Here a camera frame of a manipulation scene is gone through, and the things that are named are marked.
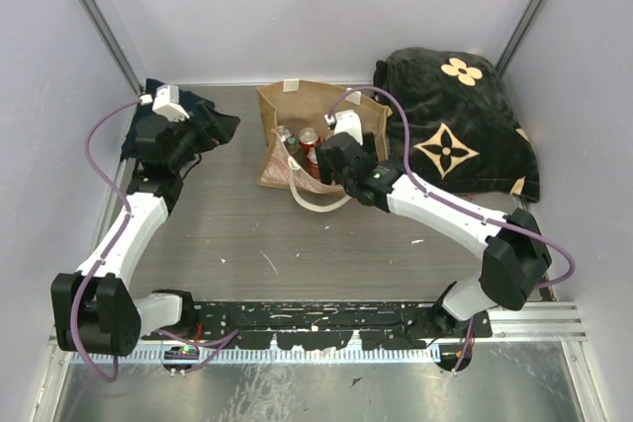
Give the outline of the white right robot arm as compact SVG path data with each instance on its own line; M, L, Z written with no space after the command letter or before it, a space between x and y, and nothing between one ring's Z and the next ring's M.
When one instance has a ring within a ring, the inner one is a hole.
M451 284L431 308L430 320L447 337L495 307L519 311L551 265L532 214L479 208L408 175L396 160L381 161L347 132L316 147L322 181L333 181L368 207L406 217L451 238L481 261L478 276Z

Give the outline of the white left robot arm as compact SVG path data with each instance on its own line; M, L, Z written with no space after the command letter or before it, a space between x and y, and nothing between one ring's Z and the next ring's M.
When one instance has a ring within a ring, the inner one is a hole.
M165 329L176 339L199 325L193 297L186 291L158 290L133 299L129 284L149 241L179 200L186 168L233 138L240 119L202 101L172 122L139 108L122 146L137 168L125 190L120 214L91 256L72 273L60 273L50 288L59 347L67 352L125 357L138 340Z

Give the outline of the tan burlap canvas bag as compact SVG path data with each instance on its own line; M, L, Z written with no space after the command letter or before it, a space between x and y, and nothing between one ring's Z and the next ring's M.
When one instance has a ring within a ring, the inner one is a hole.
M340 99L342 102L336 105L335 114L340 116L346 111L356 113L362 131L373 135L372 143L378 157L385 160L389 156L386 128L392 112L389 107L360 92L347 94L339 86L300 79L259 86L256 91L267 146L257 184L290 190L295 202L308 211L336 211L350 198L340 186L326 185L314 178L299 162L291 164L291 154L286 149L279 127L287 127L293 135L311 127L324 138L329 132L325 116Z

